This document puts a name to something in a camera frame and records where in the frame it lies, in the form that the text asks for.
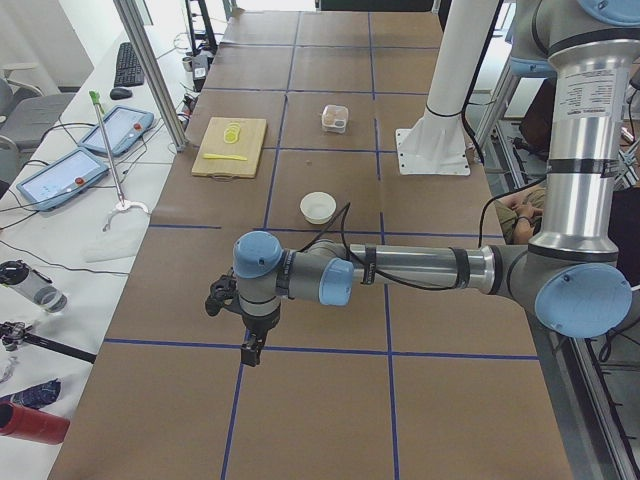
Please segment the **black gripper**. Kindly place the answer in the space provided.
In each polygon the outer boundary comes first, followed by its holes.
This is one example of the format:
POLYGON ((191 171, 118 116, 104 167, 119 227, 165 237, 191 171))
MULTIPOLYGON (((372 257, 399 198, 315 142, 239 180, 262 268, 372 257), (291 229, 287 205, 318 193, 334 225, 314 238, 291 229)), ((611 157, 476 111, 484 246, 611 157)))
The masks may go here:
POLYGON ((281 308, 277 307, 266 315, 251 315, 244 312, 242 320, 252 335, 241 346, 241 363, 245 366, 258 366, 262 352, 262 343, 266 342, 268 332, 275 328, 280 320, 281 308))

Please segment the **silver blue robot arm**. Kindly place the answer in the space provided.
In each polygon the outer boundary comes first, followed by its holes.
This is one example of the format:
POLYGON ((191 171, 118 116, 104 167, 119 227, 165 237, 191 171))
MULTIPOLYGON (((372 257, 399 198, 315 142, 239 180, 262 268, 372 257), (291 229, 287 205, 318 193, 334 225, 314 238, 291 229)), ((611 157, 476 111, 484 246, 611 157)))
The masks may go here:
POLYGON ((513 62, 556 74, 547 197, 540 231, 523 245, 476 249, 393 247, 318 239, 285 249, 252 231, 233 250, 233 300, 248 336, 241 361, 260 362, 283 298, 343 306, 355 282, 426 291, 475 288, 509 298, 544 326, 589 338, 617 326, 632 305, 608 235, 623 103, 639 55, 635 1, 521 1, 513 62))

